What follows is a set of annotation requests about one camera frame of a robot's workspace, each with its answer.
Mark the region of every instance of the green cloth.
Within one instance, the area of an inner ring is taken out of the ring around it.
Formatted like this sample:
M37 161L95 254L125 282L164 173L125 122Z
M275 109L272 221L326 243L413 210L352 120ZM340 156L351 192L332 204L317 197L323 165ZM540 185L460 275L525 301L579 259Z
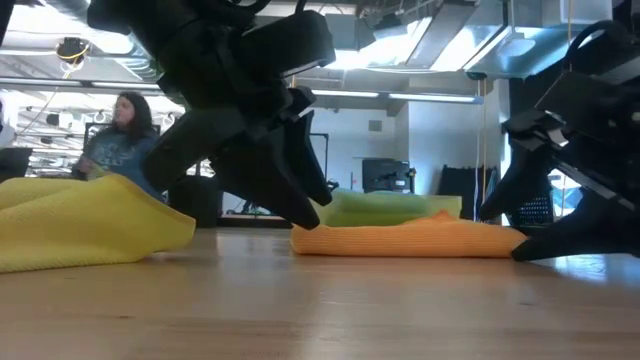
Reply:
M460 217L462 198L459 196L430 196L392 192L357 193L336 189L331 204L313 204L320 223L333 227L392 226L446 210Z

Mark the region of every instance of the yellow towel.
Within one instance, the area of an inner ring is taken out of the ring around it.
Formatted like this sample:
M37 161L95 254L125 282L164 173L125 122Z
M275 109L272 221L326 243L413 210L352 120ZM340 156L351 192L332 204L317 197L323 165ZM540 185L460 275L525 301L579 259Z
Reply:
M442 211L430 218L394 226L295 226L291 246L297 254L336 256L507 258L526 236L516 230L467 220Z
M0 184L0 272L134 262L185 246L194 229L120 175Z

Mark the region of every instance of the wooden table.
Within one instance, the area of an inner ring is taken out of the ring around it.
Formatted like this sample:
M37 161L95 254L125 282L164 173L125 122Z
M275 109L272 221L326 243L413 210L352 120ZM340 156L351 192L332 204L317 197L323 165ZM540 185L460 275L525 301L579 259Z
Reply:
M148 261L0 276L0 359L638 359L640 261L296 257L199 232Z

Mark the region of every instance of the orange towel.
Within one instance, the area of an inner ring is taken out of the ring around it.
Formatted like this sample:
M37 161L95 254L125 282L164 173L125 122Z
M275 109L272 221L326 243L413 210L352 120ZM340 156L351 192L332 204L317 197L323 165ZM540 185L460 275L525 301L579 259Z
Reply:
M293 251L301 255L508 258L525 238L514 229L458 220L445 211L396 226L291 231Z

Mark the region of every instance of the woman's dark hair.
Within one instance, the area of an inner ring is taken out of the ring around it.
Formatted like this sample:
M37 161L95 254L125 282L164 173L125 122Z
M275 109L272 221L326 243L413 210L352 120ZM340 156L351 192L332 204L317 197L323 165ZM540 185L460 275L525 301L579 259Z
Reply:
M135 144L138 140L145 138L153 131L153 118L151 109L144 96L133 91L124 91L118 95L118 98L125 98L133 104L135 115L127 128L127 139L129 143ZM111 130L117 130L115 121L111 123Z

